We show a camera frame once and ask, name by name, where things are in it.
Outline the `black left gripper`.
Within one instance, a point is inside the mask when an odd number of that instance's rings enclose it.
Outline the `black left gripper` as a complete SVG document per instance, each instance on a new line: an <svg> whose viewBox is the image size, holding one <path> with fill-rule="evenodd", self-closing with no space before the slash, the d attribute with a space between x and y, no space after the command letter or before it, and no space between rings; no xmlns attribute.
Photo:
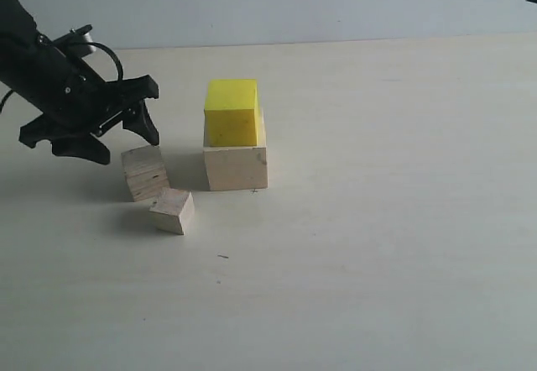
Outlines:
<svg viewBox="0 0 537 371"><path fill-rule="evenodd" d="M18 42L18 94L40 111L20 128L20 143L34 147L46 140L55 156L109 165L110 151L99 138L120 123L159 145L146 106L147 99L159 97L157 82L149 75L126 78L115 53L94 45L112 58L116 80L104 80L82 58L62 52L49 39Z"/></svg>

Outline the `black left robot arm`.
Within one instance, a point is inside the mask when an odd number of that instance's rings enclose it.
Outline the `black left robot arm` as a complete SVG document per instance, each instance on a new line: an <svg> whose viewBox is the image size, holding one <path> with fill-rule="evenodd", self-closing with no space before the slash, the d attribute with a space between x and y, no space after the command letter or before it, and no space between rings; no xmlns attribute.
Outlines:
<svg viewBox="0 0 537 371"><path fill-rule="evenodd" d="M91 40L90 24L58 39L38 30L19 0L1 0L1 82L41 114L19 131L20 143L33 149L47 140L59 157L109 164L100 137L120 124L153 146L159 132L147 99L159 97L149 75L127 79L117 54Z"/></svg>

